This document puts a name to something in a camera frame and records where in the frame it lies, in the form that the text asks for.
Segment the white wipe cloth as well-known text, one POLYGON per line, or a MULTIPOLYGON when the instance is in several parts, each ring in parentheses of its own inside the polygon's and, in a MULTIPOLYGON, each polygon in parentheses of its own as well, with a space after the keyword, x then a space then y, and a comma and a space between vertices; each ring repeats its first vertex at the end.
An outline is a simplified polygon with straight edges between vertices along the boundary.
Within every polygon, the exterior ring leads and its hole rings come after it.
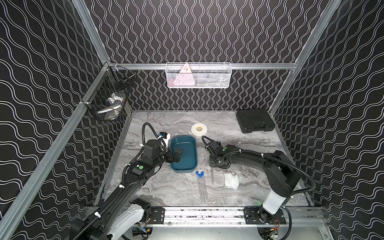
POLYGON ((238 175, 232 175, 225 173, 225 187, 233 190, 237 190, 240 184, 240 178, 238 175))

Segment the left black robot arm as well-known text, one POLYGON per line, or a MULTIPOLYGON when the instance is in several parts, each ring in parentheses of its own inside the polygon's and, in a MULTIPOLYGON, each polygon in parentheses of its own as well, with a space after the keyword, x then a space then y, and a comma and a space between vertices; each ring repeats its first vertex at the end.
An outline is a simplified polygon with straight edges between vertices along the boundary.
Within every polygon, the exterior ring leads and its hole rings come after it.
POLYGON ((71 240, 118 240, 130 227, 150 220, 151 205, 136 199, 125 210, 132 197, 164 163, 178 163, 184 150, 168 148, 163 139, 149 140, 125 166, 122 180, 113 193, 84 221, 72 223, 71 240))

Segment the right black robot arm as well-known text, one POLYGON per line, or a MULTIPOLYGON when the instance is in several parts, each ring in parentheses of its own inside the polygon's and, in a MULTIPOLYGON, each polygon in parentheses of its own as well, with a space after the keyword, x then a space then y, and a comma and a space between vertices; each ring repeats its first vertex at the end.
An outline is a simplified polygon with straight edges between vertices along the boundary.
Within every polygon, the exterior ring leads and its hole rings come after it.
POLYGON ((262 224, 273 224, 279 218, 278 211, 289 198, 301 193, 308 193, 316 188, 314 179, 296 167, 282 151, 259 153, 233 145, 223 147, 220 142, 203 141, 210 161, 220 169, 228 169, 232 164, 243 165, 264 172, 269 181, 270 192, 255 213, 246 219, 262 224))

